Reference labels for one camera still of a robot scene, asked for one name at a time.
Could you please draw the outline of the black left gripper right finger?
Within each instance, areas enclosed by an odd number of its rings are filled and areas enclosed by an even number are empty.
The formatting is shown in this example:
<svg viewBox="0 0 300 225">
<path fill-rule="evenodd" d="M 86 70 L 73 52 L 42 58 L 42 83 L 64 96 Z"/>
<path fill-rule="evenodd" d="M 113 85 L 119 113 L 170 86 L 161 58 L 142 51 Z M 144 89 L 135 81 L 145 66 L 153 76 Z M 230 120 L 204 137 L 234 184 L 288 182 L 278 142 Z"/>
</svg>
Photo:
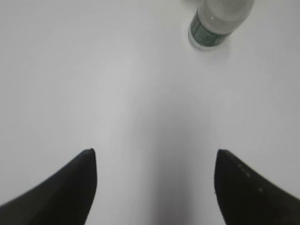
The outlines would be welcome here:
<svg viewBox="0 0 300 225">
<path fill-rule="evenodd" d="M 217 151 L 214 188 L 227 225 L 298 225 L 300 201 L 229 150 Z"/>
</svg>

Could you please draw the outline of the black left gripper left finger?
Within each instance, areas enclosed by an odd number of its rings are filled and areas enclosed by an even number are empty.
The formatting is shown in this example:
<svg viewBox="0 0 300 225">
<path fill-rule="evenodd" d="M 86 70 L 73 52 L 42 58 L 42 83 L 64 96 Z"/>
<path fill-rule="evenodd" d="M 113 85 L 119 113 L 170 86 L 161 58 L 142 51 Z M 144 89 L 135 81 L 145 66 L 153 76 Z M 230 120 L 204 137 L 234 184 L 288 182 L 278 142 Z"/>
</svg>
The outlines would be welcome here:
<svg viewBox="0 0 300 225">
<path fill-rule="evenodd" d="M 94 149 L 75 158 L 42 183 L 0 206 L 2 225 L 83 225 L 97 189 Z"/>
</svg>

